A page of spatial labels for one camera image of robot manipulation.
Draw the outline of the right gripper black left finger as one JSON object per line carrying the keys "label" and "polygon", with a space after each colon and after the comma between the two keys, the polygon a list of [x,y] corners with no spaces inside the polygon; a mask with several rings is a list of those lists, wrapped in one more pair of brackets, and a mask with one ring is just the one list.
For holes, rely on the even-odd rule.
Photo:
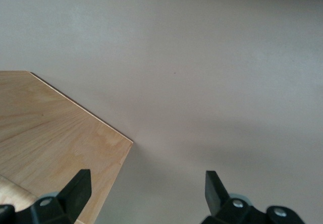
{"label": "right gripper black left finger", "polygon": [[33,223],[75,223],[91,197],[91,172],[80,170],[56,196],[45,196],[31,206]]}

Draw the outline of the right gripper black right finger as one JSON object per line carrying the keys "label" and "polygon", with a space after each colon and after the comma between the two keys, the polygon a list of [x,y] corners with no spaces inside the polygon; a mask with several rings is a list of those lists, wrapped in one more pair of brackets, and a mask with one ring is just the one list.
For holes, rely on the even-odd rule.
{"label": "right gripper black right finger", "polygon": [[268,223],[265,213],[242,198],[230,197],[215,171],[206,171],[205,198],[210,215],[203,223]]}

